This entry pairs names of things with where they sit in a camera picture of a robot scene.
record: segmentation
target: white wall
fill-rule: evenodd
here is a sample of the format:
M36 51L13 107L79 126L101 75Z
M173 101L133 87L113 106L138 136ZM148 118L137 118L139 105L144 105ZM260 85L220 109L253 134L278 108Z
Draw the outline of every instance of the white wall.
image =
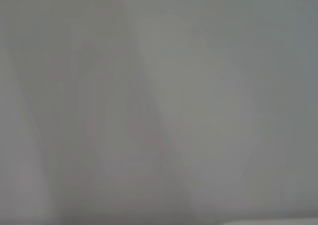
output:
M2 0L1 217L317 214L316 2Z
M317 0L124 0L206 221L317 215Z
M7 51L31 133L39 131L55 215L77 224L178 220L187 208L171 146L120 0L12 2L3 11Z

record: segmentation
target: gray wall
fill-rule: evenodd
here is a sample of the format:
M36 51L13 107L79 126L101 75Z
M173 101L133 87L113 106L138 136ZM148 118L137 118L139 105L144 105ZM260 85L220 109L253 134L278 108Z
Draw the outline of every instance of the gray wall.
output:
M197 216L317 215L317 0L125 3Z
M1 0L12 78L1 113L18 116L1 130L16 149L1 148L14 166L1 168L0 216L317 215L317 10L316 0ZM32 193L13 187L19 173L35 178Z

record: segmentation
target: blurry surface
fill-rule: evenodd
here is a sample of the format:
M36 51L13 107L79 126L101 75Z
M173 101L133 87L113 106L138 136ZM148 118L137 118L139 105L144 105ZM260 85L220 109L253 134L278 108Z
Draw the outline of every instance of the blurry surface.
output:
M0 219L318 214L316 0L1 0Z
M279 219L279 220L249 220L249 221L235 221L225 223L226 225L315 225L317 219Z

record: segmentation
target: white ceiling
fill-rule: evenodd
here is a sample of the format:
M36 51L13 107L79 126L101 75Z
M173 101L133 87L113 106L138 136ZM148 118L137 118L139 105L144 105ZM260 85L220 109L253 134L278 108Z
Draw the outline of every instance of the white ceiling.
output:
M1 3L7 88L42 156L17 168L37 160L50 197L19 188L2 218L317 214L317 0Z

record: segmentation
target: white surface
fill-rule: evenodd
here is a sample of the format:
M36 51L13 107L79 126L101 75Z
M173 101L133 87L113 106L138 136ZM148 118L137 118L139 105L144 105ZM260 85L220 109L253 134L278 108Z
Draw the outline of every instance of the white surface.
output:
M1 0L0 216L316 215L317 2Z
M224 225L317 225L318 219L250 220L230 222Z

